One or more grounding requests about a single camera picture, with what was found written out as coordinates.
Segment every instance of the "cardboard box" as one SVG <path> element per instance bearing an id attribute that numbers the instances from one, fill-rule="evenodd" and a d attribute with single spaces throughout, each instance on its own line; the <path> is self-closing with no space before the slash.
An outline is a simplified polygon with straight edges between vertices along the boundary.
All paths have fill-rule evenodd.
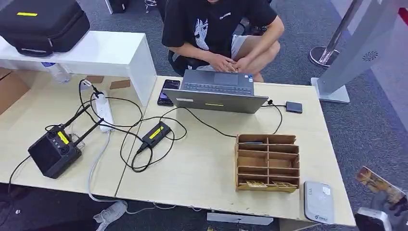
<path id="1" fill-rule="evenodd" d="M 299 146 L 292 135 L 242 134 L 235 143 L 237 190 L 299 189 Z"/>
<path id="2" fill-rule="evenodd" d="M 0 68 L 0 115 L 29 89 L 16 73 Z"/>

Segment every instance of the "power strip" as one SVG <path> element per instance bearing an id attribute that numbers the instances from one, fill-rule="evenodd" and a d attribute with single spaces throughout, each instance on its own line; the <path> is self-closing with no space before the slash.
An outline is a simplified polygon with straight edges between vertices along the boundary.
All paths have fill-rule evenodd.
<path id="1" fill-rule="evenodd" d="M 96 98 L 95 95 L 93 96 L 95 100 L 95 105 L 96 105 L 96 113 L 98 114 L 99 117 L 104 118 L 105 121 L 103 121 L 101 124 L 108 125 L 108 123 L 113 124 L 114 123 L 114 118 L 112 115 L 111 111 L 111 106 L 109 104 L 109 99 L 108 94 L 106 91 L 102 91 L 103 95 L 99 95 L 99 98 Z M 113 131 L 113 128 L 108 128 L 105 126 L 99 126 L 102 132 L 109 132 Z"/>

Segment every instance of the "antenna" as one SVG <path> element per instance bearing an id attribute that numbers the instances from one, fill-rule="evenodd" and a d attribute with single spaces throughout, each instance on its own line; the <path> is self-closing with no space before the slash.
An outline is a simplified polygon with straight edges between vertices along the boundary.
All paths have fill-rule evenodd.
<path id="1" fill-rule="evenodd" d="M 78 113 L 76 113 L 76 114 L 74 115 L 74 117 L 72 117 L 71 119 L 69 119 L 69 120 L 64 124 L 63 128 L 66 128 L 67 126 L 71 125 L 72 122 L 73 122 L 74 120 L 76 120 L 82 113 L 84 113 L 89 107 L 90 107 L 90 104 L 86 105 L 85 107 L 82 107 L 82 109 L 81 109 Z"/>
<path id="2" fill-rule="evenodd" d="M 74 146 L 76 147 L 81 141 L 85 139 L 99 124 L 101 124 L 104 121 L 104 119 L 100 119 L 96 124 L 94 124 L 87 132 L 85 132 L 77 141 L 74 142 Z"/>

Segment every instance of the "black carrying case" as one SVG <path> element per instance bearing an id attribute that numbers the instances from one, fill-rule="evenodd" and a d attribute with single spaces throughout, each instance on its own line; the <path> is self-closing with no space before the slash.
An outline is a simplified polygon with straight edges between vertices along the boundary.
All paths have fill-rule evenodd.
<path id="1" fill-rule="evenodd" d="M 88 30 L 75 0 L 14 0 L 0 11 L 0 36 L 27 56 L 67 52 Z"/>

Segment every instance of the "wooden organizer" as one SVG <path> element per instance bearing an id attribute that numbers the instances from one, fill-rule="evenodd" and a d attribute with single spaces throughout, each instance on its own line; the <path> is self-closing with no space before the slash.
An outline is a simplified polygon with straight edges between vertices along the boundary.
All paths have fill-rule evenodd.
<path id="1" fill-rule="evenodd" d="M 299 146 L 293 135 L 237 136 L 235 184 L 237 190 L 283 191 L 299 188 Z"/>

